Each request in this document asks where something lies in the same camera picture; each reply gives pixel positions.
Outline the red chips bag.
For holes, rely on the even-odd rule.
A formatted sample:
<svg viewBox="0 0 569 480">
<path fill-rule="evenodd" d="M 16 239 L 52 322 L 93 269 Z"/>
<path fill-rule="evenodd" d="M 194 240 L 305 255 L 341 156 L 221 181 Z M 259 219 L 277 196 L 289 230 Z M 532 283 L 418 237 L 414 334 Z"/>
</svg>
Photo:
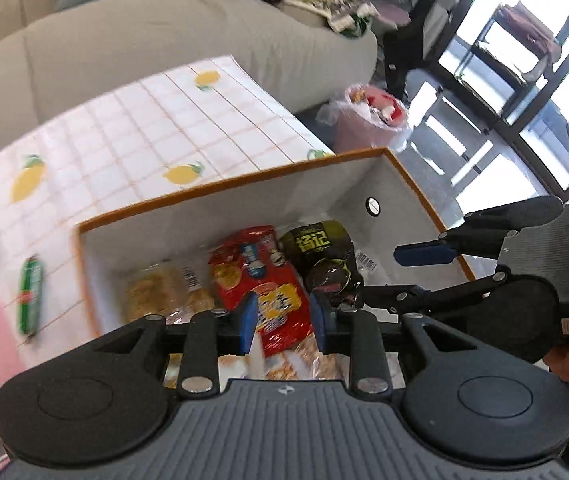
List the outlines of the red chips bag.
<svg viewBox="0 0 569 480">
<path fill-rule="evenodd" d="M 258 296 L 256 331 L 265 356 L 296 346 L 311 332 L 309 299 L 281 252 L 273 226 L 252 226 L 228 237 L 208 259 L 222 305 L 234 310 L 247 292 Z"/>
</svg>

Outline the dark black snack packet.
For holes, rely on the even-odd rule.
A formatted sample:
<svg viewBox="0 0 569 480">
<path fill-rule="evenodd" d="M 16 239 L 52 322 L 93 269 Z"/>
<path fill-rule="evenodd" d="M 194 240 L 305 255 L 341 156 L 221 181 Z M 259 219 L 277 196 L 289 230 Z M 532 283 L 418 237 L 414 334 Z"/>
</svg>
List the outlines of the dark black snack packet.
<svg viewBox="0 0 569 480">
<path fill-rule="evenodd" d="M 327 220 L 299 226 L 279 240 L 309 294 L 321 292 L 335 308 L 360 309 L 365 279 L 357 268 L 355 246 L 341 222 Z"/>
</svg>

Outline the beige cracker packet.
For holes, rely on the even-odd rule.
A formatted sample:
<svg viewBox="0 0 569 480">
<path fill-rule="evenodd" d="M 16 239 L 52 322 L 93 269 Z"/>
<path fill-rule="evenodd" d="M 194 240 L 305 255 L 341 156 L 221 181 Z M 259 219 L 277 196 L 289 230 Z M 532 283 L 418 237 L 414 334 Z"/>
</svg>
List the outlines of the beige cracker packet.
<svg viewBox="0 0 569 480">
<path fill-rule="evenodd" d="M 215 307 L 196 270 L 170 259 L 126 276 L 122 297 L 127 322 L 162 315 L 167 324 L 188 323 L 193 315 Z"/>
</svg>

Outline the green sausage stick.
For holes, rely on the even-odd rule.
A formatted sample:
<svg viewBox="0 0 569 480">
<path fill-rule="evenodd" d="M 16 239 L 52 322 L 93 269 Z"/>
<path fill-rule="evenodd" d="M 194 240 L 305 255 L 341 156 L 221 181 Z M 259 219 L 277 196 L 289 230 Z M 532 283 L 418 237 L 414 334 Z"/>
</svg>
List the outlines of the green sausage stick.
<svg viewBox="0 0 569 480">
<path fill-rule="evenodd" d="M 43 282 L 42 262 L 36 255 L 27 258 L 22 266 L 18 296 L 18 329 L 26 338 L 35 336 L 39 330 Z"/>
</svg>

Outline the white bread snack bag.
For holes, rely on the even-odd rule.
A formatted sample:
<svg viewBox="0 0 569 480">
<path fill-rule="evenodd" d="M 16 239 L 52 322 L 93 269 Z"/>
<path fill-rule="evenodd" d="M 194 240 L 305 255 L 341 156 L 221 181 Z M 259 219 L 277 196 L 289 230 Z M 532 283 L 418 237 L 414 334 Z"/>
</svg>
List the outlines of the white bread snack bag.
<svg viewBox="0 0 569 480">
<path fill-rule="evenodd" d="M 266 380 L 344 380 L 349 359 L 339 354 L 323 354 L 316 338 L 309 336 L 291 349 L 264 356 L 262 343 L 255 337 L 248 356 L 222 356 L 217 360 L 220 389 L 231 379 Z"/>
</svg>

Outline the orange storage box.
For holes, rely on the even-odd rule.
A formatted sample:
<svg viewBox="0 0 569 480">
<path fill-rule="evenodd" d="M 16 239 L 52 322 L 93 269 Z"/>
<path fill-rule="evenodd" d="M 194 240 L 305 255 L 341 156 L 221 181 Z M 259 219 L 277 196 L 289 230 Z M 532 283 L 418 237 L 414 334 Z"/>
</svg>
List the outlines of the orange storage box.
<svg viewBox="0 0 569 480">
<path fill-rule="evenodd" d="M 310 291 L 344 307 L 360 285 L 440 289 L 471 281 L 462 258 L 399 266 L 398 245 L 444 223 L 395 154 L 383 148 L 245 174 L 127 206 L 76 232 L 80 284 L 97 335 L 148 314 L 170 324 L 258 299 L 244 358 L 220 377 L 346 379 L 344 356 L 324 356 L 310 326 Z"/>
</svg>

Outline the pink trash bin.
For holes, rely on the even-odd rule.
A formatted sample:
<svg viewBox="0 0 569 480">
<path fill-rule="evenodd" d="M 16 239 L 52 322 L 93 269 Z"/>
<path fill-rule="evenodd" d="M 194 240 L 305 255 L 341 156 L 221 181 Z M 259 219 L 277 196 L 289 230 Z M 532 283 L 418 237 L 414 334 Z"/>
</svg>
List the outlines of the pink trash bin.
<svg viewBox="0 0 569 480">
<path fill-rule="evenodd" d="M 320 107 L 318 122 L 334 129 L 336 153 L 389 148 L 401 153 L 413 131 L 405 104 L 372 84 L 353 84 Z"/>
</svg>

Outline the pink white lemon tablecloth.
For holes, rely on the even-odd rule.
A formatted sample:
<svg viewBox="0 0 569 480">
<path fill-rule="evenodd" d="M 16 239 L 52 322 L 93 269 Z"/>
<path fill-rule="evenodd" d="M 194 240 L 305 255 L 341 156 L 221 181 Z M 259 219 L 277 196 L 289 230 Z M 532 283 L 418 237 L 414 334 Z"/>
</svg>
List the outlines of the pink white lemon tablecloth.
<svg viewBox="0 0 569 480">
<path fill-rule="evenodd" d="M 231 56 L 125 84 L 0 150 L 0 386 L 92 335 L 75 226 L 115 209 L 329 149 Z M 24 261 L 44 266 L 39 330 L 18 329 Z"/>
</svg>

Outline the grey office chair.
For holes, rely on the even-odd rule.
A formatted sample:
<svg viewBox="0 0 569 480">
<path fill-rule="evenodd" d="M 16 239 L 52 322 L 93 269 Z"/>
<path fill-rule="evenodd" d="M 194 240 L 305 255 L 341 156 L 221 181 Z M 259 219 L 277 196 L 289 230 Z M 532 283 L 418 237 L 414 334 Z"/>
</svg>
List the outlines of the grey office chair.
<svg viewBox="0 0 569 480">
<path fill-rule="evenodd" d="M 382 34 L 386 90 L 409 102 L 406 87 L 413 70 L 425 70 L 433 61 L 439 37 L 450 24 L 460 0 L 408 0 L 403 24 L 394 24 Z"/>
</svg>

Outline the beige grey sofa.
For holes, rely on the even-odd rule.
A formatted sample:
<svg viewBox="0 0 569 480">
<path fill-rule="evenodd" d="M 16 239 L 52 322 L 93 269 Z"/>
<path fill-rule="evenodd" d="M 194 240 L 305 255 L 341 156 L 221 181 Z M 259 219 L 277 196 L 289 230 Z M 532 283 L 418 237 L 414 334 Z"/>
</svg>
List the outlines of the beige grey sofa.
<svg viewBox="0 0 569 480">
<path fill-rule="evenodd" d="M 296 113 L 369 80 L 377 40 L 260 0 L 0 0 L 0 150 L 104 92 L 220 55 Z"/>
</svg>

